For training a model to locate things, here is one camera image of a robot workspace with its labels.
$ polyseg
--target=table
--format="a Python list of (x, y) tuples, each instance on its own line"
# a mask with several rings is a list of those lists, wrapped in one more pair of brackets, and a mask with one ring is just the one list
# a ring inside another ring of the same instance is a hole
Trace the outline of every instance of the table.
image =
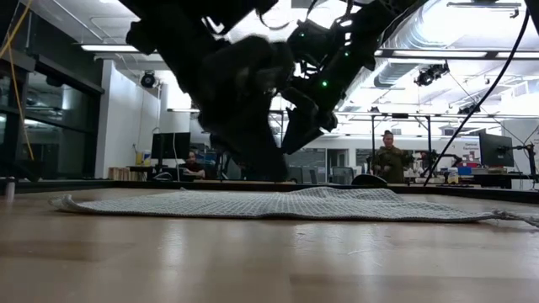
[[(76, 201), (159, 189), (69, 192)], [(521, 222), (196, 220), (55, 212), (0, 202), (0, 302), (530, 303), (539, 232)], [(537, 207), (407, 195), (466, 210)]]
[(471, 176), (460, 176), (463, 181), (480, 184), (483, 187), (499, 187), (501, 189), (512, 189), (512, 180), (532, 180), (531, 175), (521, 173), (481, 173)]

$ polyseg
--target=chair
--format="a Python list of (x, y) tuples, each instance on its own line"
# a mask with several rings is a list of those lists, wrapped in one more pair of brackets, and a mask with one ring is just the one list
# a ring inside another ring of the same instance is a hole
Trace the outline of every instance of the chair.
[(301, 167), (289, 167), (288, 168), (288, 179), (290, 181), (295, 181), (298, 184), (303, 183), (303, 168)]
[(352, 167), (331, 167), (332, 182), (341, 185), (351, 185), (354, 180), (354, 169)]
[(354, 178), (352, 185), (386, 185), (386, 180), (370, 174), (361, 174)]

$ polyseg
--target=yellow cable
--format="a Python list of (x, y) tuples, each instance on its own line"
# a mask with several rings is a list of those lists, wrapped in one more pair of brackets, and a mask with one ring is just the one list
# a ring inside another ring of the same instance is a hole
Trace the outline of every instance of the yellow cable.
[(19, 88), (17, 87), (17, 78), (15, 73), (15, 64), (13, 63), (13, 54), (11, 51), (11, 42), (13, 41), (13, 38), (15, 38), (15, 35), (17, 35), (17, 32), (19, 32), (20, 25), (23, 23), (24, 18), (28, 14), (28, 11), (30, 10), (30, 5), (32, 4), (34, 0), (29, 0), (28, 4), (26, 5), (26, 8), (23, 11), (23, 14), (20, 16), (19, 21), (17, 21), (17, 24), (13, 28), (13, 32), (10, 34), (8, 31), (8, 41), (6, 45), (0, 50), (0, 58), (3, 57), (3, 55), (6, 53), (6, 50), (9, 50), (9, 61), (11, 65), (11, 73), (13, 75), (13, 87), (15, 88), (15, 98), (17, 99), (17, 105), (19, 106), (19, 117), (20, 117), (20, 123), (23, 127), (24, 132), (24, 138), (26, 139), (26, 144), (28, 144), (28, 151), (30, 153), (30, 159), (34, 161), (34, 152), (32, 151), (32, 147), (30, 146), (30, 142), (28, 140), (28, 132), (24, 128), (24, 116), (23, 116), (23, 109), (20, 104), (20, 96), (19, 96)]
[(9, 53), (9, 60), (11, 61), (11, 74), (13, 75), (13, 87), (15, 88), (15, 98), (17, 99), (17, 105), (19, 106), (20, 124), (23, 127), (24, 139), (26, 139), (26, 144), (28, 145), (30, 159), (34, 161), (34, 152), (32, 151), (32, 146), (30, 145), (30, 141), (28, 140), (28, 131), (26, 131), (26, 128), (24, 127), (23, 108), (20, 105), (19, 88), (17, 86), (17, 74), (15, 73), (15, 65), (13, 64), (13, 54), (11, 51), (10, 44), (8, 44), (8, 53)]
[(29, 0), (28, 1), (28, 4), (26, 5), (26, 8), (24, 9), (24, 12), (23, 14), (20, 16), (20, 19), (19, 21), (17, 21), (17, 24), (15, 25), (15, 27), (13, 28), (13, 32), (12, 34), (9, 34), (8, 33), (8, 42), (6, 43), (6, 45), (2, 48), (2, 50), (0, 50), (0, 58), (3, 57), (3, 54), (6, 53), (6, 51), (8, 50), (8, 47), (11, 47), (11, 42), (13, 40), (13, 38), (15, 38), (15, 35), (17, 34), (17, 32), (19, 31), (19, 28), (20, 28), (20, 25), (23, 23), (24, 21), (24, 18), (26, 17), (26, 15), (28, 14), (28, 11), (30, 11), (30, 5), (32, 4), (34, 0)]

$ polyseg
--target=fabric mat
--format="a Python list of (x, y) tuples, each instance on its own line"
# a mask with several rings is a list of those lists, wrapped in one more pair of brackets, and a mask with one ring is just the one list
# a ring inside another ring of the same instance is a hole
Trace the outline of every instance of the fabric mat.
[(473, 213), (430, 202), (405, 201), (389, 189), (311, 188), (290, 193), (174, 193), (75, 203), (70, 195), (51, 199), (58, 210), (95, 215), (162, 215), (204, 218), (293, 218), (308, 220), (475, 222), (538, 219), (501, 210)]

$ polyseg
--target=glass wall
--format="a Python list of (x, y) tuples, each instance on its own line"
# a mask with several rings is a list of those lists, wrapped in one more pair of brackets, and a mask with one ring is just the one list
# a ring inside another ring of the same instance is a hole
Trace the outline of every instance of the glass wall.
[(80, 178), (91, 173), (85, 165), (87, 143), (83, 133), (35, 120), (24, 120), (24, 128), (28, 141), (23, 139), (19, 159), (27, 162), (33, 157), (42, 178)]
[[(10, 89), (14, 82), (8, 71), (0, 71), (3, 160), (10, 159), (43, 179), (92, 178), (99, 96), (86, 94), (38, 72), (17, 78), (25, 115), (23, 124)], [(5, 169), (0, 172), (12, 174)]]
[(325, 149), (302, 148), (291, 155), (286, 155), (286, 162), (290, 178), (298, 183), (327, 182)]
[(72, 127), (95, 127), (98, 114), (93, 100), (75, 88), (40, 73), (30, 73), (26, 97), (27, 113)]

